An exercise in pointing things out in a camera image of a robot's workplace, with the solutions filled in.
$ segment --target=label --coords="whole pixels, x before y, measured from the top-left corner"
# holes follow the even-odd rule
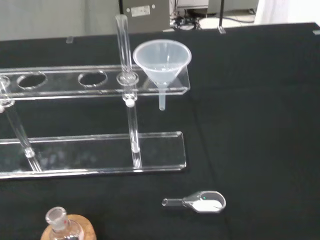
[[[131,8],[132,17],[150,15],[150,6],[135,6]]]
[[[81,232],[79,233],[78,239],[79,240],[85,240],[85,233],[84,233],[84,231],[82,229],[81,229]]]

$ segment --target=plastic funnel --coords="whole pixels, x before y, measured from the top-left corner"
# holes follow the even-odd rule
[[[159,88],[159,108],[165,110],[166,88],[190,63],[189,48],[168,39],[146,41],[134,50],[133,59]]]

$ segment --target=wooden stand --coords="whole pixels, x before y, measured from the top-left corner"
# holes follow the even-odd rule
[[[83,231],[84,231],[84,240],[97,240],[94,227],[92,226],[91,222],[86,219],[84,216],[76,215],[76,214],[70,214],[68,215],[68,218],[70,220],[73,220],[81,225]],[[40,240],[49,240],[49,234],[51,232],[51,226],[47,226],[44,232],[42,233]]]

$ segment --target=black table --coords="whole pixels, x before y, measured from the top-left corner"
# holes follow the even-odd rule
[[[320,36],[314,23],[136,34],[192,52],[191,91],[138,100],[141,132],[182,131],[183,172],[0,182],[3,240],[39,239],[55,206],[87,217],[98,240],[320,238]],[[0,68],[118,64],[115,36],[0,42]],[[30,137],[126,133],[120,98],[20,101]],[[5,115],[0,137],[14,138]],[[166,197],[217,190],[221,214],[163,209]]]

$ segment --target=rack base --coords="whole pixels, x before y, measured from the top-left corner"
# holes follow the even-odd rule
[[[140,133],[142,168],[134,168],[129,134],[29,138],[42,172],[31,171],[17,139],[0,139],[0,179],[180,171],[183,134]]]

